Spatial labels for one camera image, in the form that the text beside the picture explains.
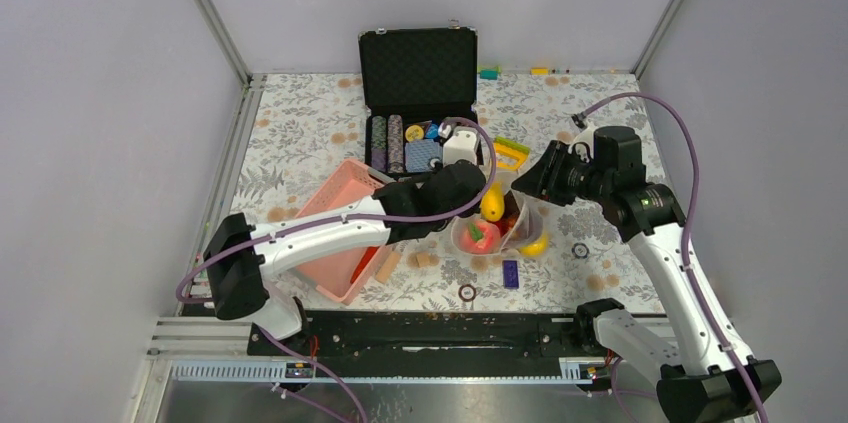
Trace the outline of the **pink peach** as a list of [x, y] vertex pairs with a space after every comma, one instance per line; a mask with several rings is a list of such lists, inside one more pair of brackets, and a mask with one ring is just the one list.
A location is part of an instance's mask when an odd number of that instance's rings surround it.
[[470, 254], [492, 254], [501, 246], [499, 228], [486, 220], [472, 219], [462, 226], [459, 247]]

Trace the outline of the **dark red apple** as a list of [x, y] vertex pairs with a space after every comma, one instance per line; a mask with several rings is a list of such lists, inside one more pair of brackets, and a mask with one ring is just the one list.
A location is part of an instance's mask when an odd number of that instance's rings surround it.
[[508, 240], [526, 241], [533, 233], [533, 216], [529, 210], [514, 213], [505, 219], [505, 236]]

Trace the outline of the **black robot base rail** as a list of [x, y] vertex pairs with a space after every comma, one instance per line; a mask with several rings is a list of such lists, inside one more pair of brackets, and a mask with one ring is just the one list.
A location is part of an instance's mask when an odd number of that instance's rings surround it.
[[573, 315], [308, 310], [284, 345], [344, 378], [560, 377], [562, 364], [601, 366]]

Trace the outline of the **yellow lemon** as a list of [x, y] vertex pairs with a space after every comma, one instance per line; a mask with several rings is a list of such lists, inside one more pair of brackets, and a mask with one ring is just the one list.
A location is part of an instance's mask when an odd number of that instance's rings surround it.
[[519, 253], [527, 258], [536, 258], [543, 255], [549, 247], [549, 235], [544, 232], [532, 243], [519, 248]]

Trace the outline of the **clear zip top bag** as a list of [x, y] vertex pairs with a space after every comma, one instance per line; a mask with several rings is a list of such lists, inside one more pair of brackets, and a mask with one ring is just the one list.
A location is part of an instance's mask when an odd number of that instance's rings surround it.
[[[511, 189], [511, 183], [517, 177], [518, 177], [518, 174], [516, 172], [499, 171], [496, 174], [495, 181], [499, 181], [499, 182], [502, 183], [503, 191], [504, 191], [504, 194], [505, 194], [509, 191], [513, 191]], [[501, 256], [501, 255], [505, 255], [505, 254], [520, 254], [519, 253], [520, 247], [522, 247], [522, 246], [524, 246], [528, 243], [532, 243], [534, 240], [536, 240], [544, 232], [546, 232], [548, 234], [547, 230], [544, 227], [544, 221], [543, 221], [542, 215], [538, 212], [538, 210], [535, 207], [533, 207], [529, 203], [529, 199], [527, 197], [523, 196], [522, 194], [520, 194], [520, 195], [523, 197], [523, 200], [524, 200], [522, 212], [529, 210], [531, 212], [531, 215], [533, 216], [533, 220], [532, 220], [533, 233], [529, 237], [528, 240], [526, 240], [526, 241], [508, 240], [507, 237], [505, 236], [505, 233], [506, 233], [505, 219], [502, 218], [500, 221], [493, 223], [499, 228], [500, 233], [501, 233], [501, 246], [498, 250], [496, 250], [492, 254], [483, 254], [483, 255], [470, 254], [470, 253], [467, 253], [467, 252], [461, 250], [460, 247], [459, 247], [459, 236], [460, 236], [460, 233], [462, 231], [463, 224], [467, 223], [469, 220], [472, 220], [472, 219], [485, 220], [481, 216], [480, 209], [479, 209], [478, 212], [476, 214], [472, 215], [471, 217], [459, 218], [459, 219], [456, 219], [452, 223], [452, 226], [451, 226], [451, 242], [453, 243], [454, 247], [462, 253], [465, 253], [465, 254], [468, 254], [468, 255], [473, 255], [473, 256]]]

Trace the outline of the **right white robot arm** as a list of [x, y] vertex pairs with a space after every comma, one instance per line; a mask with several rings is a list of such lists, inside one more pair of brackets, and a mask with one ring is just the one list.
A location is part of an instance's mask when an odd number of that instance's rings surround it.
[[613, 298], [578, 307], [573, 339], [583, 353], [608, 349], [627, 361], [654, 385], [669, 421], [727, 422], [753, 415], [781, 384], [776, 363], [754, 355], [709, 288], [673, 191], [646, 179], [642, 142], [633, 129], [588, 128], [570, 144], [553, 140], [511, 187], [557, 206], [578, 199], [599, 204], [642, 264], [674, 344]]

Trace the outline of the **dark purple plum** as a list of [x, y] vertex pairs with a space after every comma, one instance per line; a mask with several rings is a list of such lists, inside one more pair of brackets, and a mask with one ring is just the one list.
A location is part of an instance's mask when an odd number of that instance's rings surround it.
[[514, 191], [509, 191], [504, 194], [504, 212], [503, 219], [517, 219], [522, 212], [524, 200], [520, 194]]

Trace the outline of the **pink plastic basket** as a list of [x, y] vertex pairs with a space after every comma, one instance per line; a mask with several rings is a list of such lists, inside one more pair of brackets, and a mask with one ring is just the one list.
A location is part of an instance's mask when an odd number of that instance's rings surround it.
[[[372, 211], [374, 204], [360, 201], [385, 184], [370, 167], [355, 159], [344, 160], [317, 193], [298, 213], [298, 218], [325, 218], [339, 210], [343, 215]], [[310, 240], [310, 261], [294, 268], [294, 274], [306, 281], [319, 294], [345, 306], [351, 304], [362, 288], [390, 254], [387, 246], [376, 245], [374, 221], [334, 221], [299, 232]], [[350, 277], [368, 247], [379, 251], [353, 284]]]

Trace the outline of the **orange red carrot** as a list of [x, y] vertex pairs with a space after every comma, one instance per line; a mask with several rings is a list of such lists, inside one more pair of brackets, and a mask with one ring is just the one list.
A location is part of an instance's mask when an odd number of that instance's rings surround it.
[[366, 266], [370, 263], [370, 261], [374, 258], [375, 254], [379, 251], [379, 247], [368, 247], [360, 258], [357, 266], [354, 268], [351, 277], [350, 283], [353, 284], [360, 277]]

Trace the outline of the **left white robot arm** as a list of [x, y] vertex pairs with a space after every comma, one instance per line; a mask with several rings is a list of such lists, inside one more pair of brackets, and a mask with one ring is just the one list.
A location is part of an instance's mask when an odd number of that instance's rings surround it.
[[207, 275], [215, 317], [251, 322], [285, 353], [301, 352], [311, 330], [298, 300], [275, 289], [277, 277], [320, 258], [434, 233], [478, 209], [494, 176], [493, 170], [461, 159], [300, 219], [252, 225], [242, 213], [226, 216], [198, 267]]

